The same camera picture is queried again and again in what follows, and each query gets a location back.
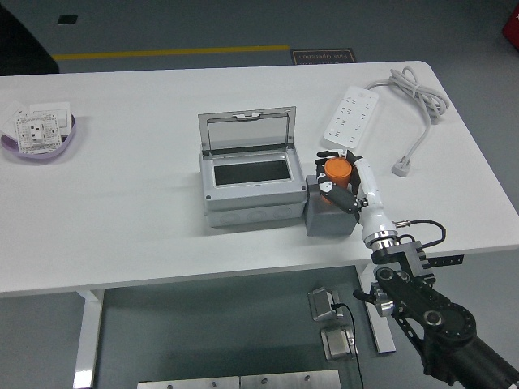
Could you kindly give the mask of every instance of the box lid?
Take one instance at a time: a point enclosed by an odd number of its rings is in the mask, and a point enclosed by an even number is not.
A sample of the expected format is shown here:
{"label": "box lid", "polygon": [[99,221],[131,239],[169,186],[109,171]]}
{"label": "box lid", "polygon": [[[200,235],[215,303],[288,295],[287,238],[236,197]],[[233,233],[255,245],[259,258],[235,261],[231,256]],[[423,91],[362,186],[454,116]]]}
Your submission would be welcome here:
{"label": "box lid", "polygon": [[198,116],[205,155],[294,145],[295,107]]}

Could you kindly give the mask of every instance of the electrical socket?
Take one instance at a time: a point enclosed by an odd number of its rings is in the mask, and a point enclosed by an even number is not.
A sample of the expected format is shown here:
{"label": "electrical socket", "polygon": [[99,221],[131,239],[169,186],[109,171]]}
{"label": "electrical socket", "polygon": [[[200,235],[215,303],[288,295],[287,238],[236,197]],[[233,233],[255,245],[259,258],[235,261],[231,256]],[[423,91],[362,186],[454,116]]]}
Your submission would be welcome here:
{"label": "electrical socket", "polygon": [[39,143],[43,141],[43,126],[40,121],[35,120],[31,122],[29,131],[33,142]]}
{"label": "electrical socket", "polygon": [[326,127],[323,137],[330,142],[354,149],[366,132],[379,95],[359,87],[349,87]]}
{"label": "electrical socket", "polygon": [[71,133],[71,103],[42,103],[29,105],[29,113],[45,114],[54,112],[58,118],[59,132],[62,136]]}

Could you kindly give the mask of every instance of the metal plate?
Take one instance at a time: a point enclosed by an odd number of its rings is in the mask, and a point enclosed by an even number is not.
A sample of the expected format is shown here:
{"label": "metal plate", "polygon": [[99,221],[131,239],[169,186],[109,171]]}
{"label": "metal plate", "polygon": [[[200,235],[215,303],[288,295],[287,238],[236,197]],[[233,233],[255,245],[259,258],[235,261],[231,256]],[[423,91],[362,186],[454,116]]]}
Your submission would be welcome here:
{"label": "metal plate", "polygon": [[160,381],[139,383],[137,389],[239,389],[239,377],[183,379],[178,381]]}
{"label": "metal plate", "polygon": [[140,383],[137,389],[341,389],[337,370]]}
{"label": "metal plate", "polygon": [[242,377],[241,389],[341,389],[337,370]]}

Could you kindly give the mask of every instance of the power strip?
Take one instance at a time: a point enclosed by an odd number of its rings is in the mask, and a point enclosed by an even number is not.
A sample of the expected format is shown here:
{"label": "power strip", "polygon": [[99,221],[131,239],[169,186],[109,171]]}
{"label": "power strip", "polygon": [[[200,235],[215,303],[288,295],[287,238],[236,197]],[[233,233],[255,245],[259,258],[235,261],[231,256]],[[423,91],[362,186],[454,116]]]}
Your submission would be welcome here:
{"label": "power strip", "polygon": [[349,87],[323,137],[349,149],[356,148],[378,100],[375,92]]}

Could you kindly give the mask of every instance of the screw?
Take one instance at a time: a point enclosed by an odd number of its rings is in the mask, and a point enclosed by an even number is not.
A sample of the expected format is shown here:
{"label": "screw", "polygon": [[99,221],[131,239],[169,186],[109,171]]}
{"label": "screw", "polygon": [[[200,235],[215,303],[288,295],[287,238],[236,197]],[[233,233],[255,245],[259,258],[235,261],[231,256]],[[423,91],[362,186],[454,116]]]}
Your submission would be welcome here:
{"label": "screw", "polygon": [[439,326],[442,322],[440,313],[435,310],[429,310],[423,315],[425,316],[427,324],[431,326]]}
{"label": "screw", "polygon": [[377,272],[378,272],[379,277],[382,280],[391,280],[393,277],[393,270],[391,270],[387,267],[383,267],[383,268],[379,269]]}
{"label": "screw", "polygon": [[409,274],[407,274],[405,271],[400,271],[398,273],[400,278],[402,278],[405,282],[408,282],[410,280]]}

